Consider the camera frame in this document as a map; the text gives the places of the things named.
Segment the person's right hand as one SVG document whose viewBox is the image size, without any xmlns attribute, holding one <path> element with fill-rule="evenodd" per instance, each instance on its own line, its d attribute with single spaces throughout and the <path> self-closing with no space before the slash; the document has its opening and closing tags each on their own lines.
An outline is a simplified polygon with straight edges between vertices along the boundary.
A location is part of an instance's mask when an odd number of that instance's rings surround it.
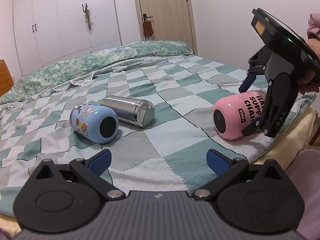
<svg viewBox="0 0 320 240">
<path fill-rule="evenodd" d="M 306 41 L 306 44 L 320 56 L 320 39 L 312 38 Z M 299 85 L 298 92 L 300 94 L 305 94 L 309 92 L 319 92 L 319 85 L 314 83 L 312 80 L 315 77 L 315 72 L 312 69 L 308 69 L 306 74 L 301 78 L 301 84 Z"/>
</svg>

